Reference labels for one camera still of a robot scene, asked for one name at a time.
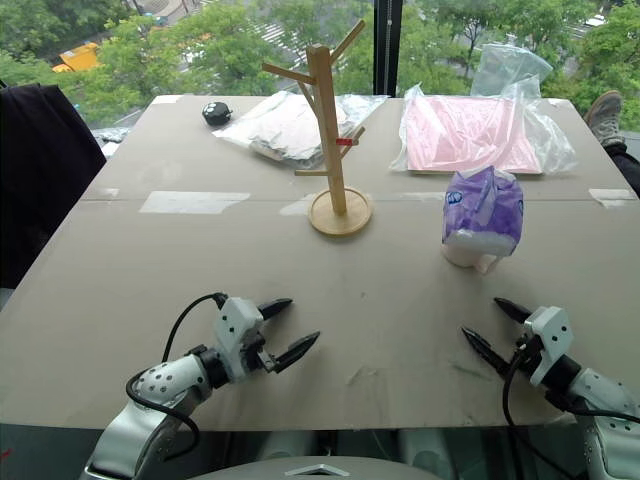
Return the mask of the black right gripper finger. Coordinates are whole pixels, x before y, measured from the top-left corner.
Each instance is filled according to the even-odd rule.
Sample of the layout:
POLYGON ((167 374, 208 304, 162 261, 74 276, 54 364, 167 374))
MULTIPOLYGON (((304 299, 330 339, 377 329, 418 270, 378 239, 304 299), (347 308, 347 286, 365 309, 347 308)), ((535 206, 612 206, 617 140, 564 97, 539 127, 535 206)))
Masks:
POLYGON ((505 313, 511 320, 524 324, 525 321, 532 315, 532 312, 526 307, 519 305, 511 300, 502 297, 495 297, 494 303, 499 309, 505 313))
POLYGON ((499 376, 507 375, 513 367, 512 362, 508 362, 495 352, 489 342, 476 331, 467 327, 462 327, 461 331, 471 348, 482 360, 489 364, 499 376))

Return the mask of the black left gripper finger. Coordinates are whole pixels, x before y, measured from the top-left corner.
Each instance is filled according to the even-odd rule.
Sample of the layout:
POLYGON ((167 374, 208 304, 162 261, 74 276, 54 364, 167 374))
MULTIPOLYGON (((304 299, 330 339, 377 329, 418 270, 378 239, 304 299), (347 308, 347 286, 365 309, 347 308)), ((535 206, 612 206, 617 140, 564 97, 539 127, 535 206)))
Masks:
POLYGON ((273 371, 281 373, 300 360, 315 344, 319 336, 320 331, 316 331, 291 344, 283 354, 275 359, 273 371))
POLYGON ((291 298, 278 298, 263 304, 257 309, 264 320, 269 320, 288 308, 293 303, 291 298))

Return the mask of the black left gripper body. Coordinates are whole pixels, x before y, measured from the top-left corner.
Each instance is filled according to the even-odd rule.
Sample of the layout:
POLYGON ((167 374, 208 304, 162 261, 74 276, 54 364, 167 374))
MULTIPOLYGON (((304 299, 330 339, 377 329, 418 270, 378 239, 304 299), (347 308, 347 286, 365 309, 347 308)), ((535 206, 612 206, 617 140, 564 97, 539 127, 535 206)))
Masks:
POLYGON ((256 370, 273 372, 276 369, 276 357, 265 350, 265 343, 261 333, 248 333, 243 337, 243 367, 247 375, 256 370))

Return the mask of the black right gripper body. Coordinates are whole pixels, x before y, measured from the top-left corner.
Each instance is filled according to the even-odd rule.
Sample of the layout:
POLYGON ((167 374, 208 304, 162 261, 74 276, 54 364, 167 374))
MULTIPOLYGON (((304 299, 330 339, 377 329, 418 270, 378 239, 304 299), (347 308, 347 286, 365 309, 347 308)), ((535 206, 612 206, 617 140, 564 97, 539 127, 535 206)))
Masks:
POLYGON ((516 340, 516 349, 511 359, 514 379, 517 373, 521 373, 527 380, 537 369, 540 362, 540 339, 537 335, 522 334, 516 340))

